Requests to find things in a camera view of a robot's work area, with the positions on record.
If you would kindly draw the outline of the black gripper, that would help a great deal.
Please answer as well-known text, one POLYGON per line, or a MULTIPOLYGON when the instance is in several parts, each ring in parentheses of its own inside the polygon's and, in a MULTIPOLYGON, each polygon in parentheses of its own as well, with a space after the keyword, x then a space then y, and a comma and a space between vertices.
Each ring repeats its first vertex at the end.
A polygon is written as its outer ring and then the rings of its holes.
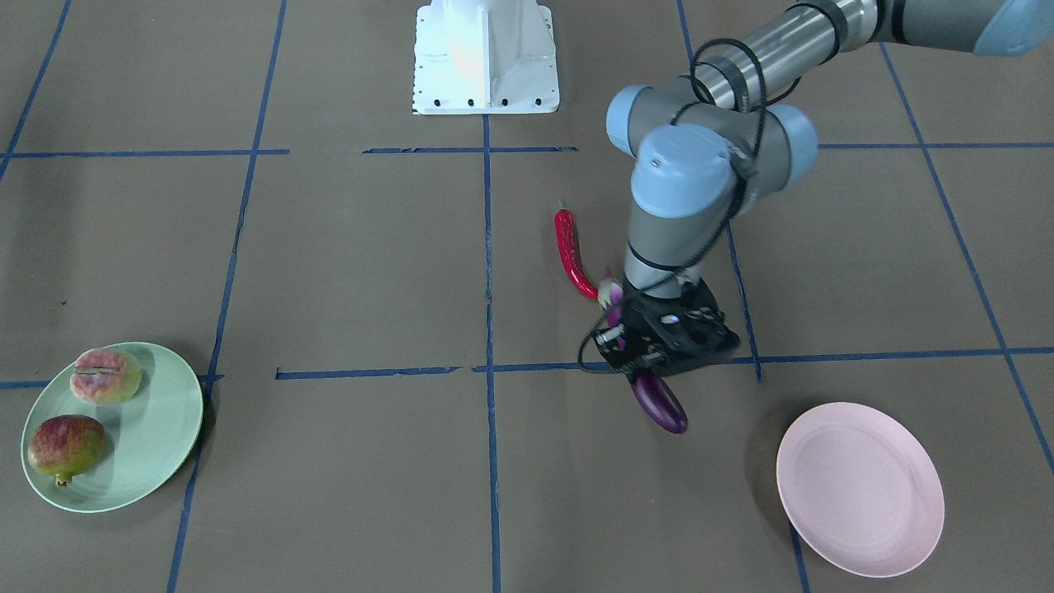
POLYGON ((617 371, 652 371, 675 376, 730 360, 740 337, 725 323, 711 289, 703 280, 683 284, 674 299, 625 296, 606 278, 598 289, 605 327, 596 330, 596 349, 617 371))

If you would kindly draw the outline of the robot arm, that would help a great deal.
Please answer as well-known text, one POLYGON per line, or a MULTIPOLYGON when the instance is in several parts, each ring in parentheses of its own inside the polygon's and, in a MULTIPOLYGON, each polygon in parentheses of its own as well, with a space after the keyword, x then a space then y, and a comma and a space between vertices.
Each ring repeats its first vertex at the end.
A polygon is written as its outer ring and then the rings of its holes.
POLYGON ((819 153, 809 117, 775 96, 874 42, 1024 55, 1052 34, 1050 1, 798 1, 743 40, 715 39, 663 86, 630 86, 606 129, 635 159, 625 296, 596 349, 632 382, 731 358, 740 340, 702 280, 702 260, 738 215, 805 176, 819 153))

